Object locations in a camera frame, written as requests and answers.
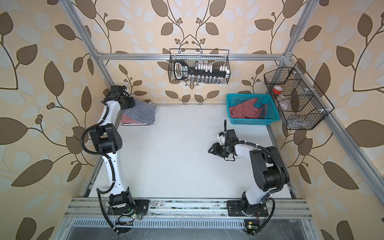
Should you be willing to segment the blue white striped tank top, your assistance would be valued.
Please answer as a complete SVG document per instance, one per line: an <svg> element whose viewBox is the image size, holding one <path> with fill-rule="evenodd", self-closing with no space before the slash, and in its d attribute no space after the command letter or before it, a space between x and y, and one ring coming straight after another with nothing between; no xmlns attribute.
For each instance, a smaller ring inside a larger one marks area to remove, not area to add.
<svg viewBox="0 0 384 240"><path fill-rule="evenodd" d="M135 99L136 105L131 109L124 110L123 114L130 118L143 123L140 126L149 126L155 123L156 113L158 108L151 102L147 103L138 99Z"/></svg>

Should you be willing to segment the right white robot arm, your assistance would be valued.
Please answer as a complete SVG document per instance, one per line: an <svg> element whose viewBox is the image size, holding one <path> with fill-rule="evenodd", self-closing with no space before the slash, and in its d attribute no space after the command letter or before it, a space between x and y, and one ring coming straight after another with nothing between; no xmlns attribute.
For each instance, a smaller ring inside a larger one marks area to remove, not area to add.
<svg viewBox="0 0 384 240"><path fill-rule="evenodd" d="M263 147L240 141L234 130L224 130L218 134L218 142L212 145L209 153L225 161L233 162L235 157L242 157L251 162L255 183L242 194L239 201L227 201L229 216L267 217L266 202L290 181L279 150L274 146Z"/></svg>

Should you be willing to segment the maroon garment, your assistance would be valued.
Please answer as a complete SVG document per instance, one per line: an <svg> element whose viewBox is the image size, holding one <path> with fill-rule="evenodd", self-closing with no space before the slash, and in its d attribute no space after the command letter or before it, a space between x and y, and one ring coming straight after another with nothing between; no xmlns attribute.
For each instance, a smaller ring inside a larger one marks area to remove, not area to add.
<svg viewBox="0 0 384 240"><path fill-rule="evenodd" d="M245 101L234 107L230 107L230 117L233 119L264 119L267 115L266 104L256 107L258 98Z"/></svg>

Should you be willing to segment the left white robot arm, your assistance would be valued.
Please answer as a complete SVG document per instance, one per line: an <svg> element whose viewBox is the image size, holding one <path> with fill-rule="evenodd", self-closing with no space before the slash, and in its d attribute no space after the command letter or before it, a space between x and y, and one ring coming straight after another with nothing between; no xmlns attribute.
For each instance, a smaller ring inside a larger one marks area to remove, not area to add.
<svg viewBox="0 0 384 240"><path fill-rule="evenodd" d="M137 208L130 193L128 184L124 180L121 167L120 149L123 140L115 127L119 113L135 105L135 100L129 96L126 86L112 86L105 99L102 101L104 110L98 123L87 128L81 141L86 135L91 137L94 151L90 151L82 143L85 152L102 157L109 176L109 188L97 188L98 198L102 195L109 196L109 206L114 214L132 215Z"/></svg>

